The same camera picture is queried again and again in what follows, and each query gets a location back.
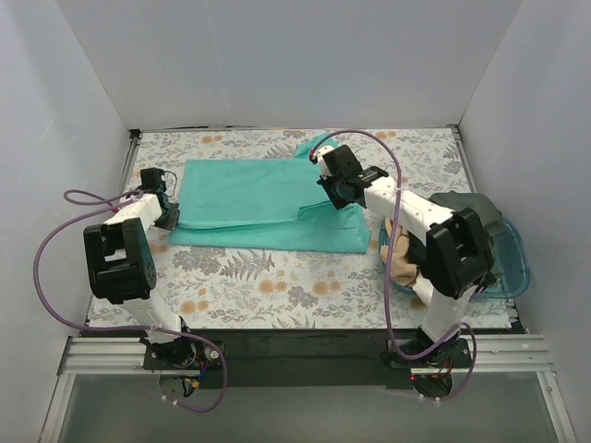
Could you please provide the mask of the teal t shirt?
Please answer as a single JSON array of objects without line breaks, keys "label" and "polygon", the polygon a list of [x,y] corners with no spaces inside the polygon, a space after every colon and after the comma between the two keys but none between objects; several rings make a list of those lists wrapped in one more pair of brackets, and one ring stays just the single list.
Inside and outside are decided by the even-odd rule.
[{"label": "teal t shirt", "polygon": [[371,232],[357,205],[337,210],[317,181],[310,150],[291,158],[188,160],[172,245],[363,254]]}]

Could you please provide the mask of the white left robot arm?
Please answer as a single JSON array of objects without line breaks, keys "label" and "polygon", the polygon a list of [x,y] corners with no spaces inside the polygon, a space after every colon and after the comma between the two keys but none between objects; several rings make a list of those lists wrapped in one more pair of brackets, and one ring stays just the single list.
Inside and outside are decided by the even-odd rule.
[{"label": "white left robot arm", "polygon": [[148,343],[166,344],[166,360],[185,369],[195,362],[197,348],[176,335],[183,320],[156,291],[157,271],[147,238],[152,227],[171,232],[178,223],[180,210],[166,194],[164,176],[162,169],[141,170],[141,195],[123,198],[126,205],[104,223],[86,227],[83,240],[93,295],[125,309],[148,328]]}]

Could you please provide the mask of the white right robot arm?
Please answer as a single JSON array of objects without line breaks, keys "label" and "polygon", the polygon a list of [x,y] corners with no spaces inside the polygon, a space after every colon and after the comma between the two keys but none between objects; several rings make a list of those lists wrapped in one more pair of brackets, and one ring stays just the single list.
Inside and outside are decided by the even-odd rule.
[{"label": "white right robot arm", "polygon": [[476,212],[444,208],[409,190],[379,167],[363,168],[346,145],[324,146],[310,156],[320,169],[321,185],[336,209],[357,205],[390,216],[425,247],[420,276],[432,295],[419,327],[426,337],[417,347],[419,359],[439,366],[452,354],[456,334],[471,296],[491,280],[493,256],[488,235]]}]

